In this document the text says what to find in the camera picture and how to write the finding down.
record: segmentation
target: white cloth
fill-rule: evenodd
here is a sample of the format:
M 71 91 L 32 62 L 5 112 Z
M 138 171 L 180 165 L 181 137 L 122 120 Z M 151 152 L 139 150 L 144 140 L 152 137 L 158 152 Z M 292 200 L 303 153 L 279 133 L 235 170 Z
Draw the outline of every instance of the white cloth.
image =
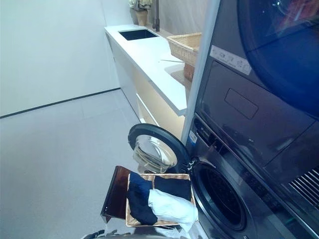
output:
M 198 210 L 190 201 L 151 189 L 149 207 L 159 220 L 179 223 L 188 232 L 198 219 Z

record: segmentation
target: dark gray appliance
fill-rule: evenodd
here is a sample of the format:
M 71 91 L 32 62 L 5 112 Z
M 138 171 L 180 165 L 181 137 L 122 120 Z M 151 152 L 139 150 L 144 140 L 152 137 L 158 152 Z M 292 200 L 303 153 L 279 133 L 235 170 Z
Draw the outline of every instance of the dark gray appliance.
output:
M 195 107 L 317 238 L 318 56 L 319 1 L 222 0 Z
M 222 0 L 186 148 L 131 129 L 175 153 L 210 238 L 319 238 L 318 23 L 317 0 Z

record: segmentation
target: washing machine door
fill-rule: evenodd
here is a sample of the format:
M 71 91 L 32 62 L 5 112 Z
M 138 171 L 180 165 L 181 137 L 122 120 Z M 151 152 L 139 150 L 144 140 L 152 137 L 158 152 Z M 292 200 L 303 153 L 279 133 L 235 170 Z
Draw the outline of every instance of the washing machine door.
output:
M 128 140 L 134 150 L 133 158 L 154 173 L 180 173 L 182 165 L 190 161 L 182 142 L 156 125 L 136 124 L 130 129 Z
M 319 1 L 239 0 L 251 67 L 288 104 L 319 117 Z

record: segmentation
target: label sticker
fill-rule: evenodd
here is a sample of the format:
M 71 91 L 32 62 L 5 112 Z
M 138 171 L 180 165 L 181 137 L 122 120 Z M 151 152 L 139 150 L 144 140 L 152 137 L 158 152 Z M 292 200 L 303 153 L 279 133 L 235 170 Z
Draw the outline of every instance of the label sticker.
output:
M 251 66 L 246 59 L 225 51 L 217 46 L 211 46 L 209 55 L 246 75 L 249 75 L 251 72 Z
M 192 143 L 197 142 L 197 136 L 193 133 L 193 131 L 190 131 L 188 136 L 189 136 L 189 139 Z

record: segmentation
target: white wall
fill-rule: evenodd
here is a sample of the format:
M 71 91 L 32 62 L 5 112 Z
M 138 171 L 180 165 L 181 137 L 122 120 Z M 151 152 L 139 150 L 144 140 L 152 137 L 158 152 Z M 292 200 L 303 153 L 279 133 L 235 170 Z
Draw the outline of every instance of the white wall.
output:
M 101 1 L 1 0 L 1 116 L 119 87 Z
M 159 0 L 160 27 L 172 34 L 202 32 L 209 0 Z
M 101 2 L 107 26 L 133 24 L 129 0 L 101 0 Z

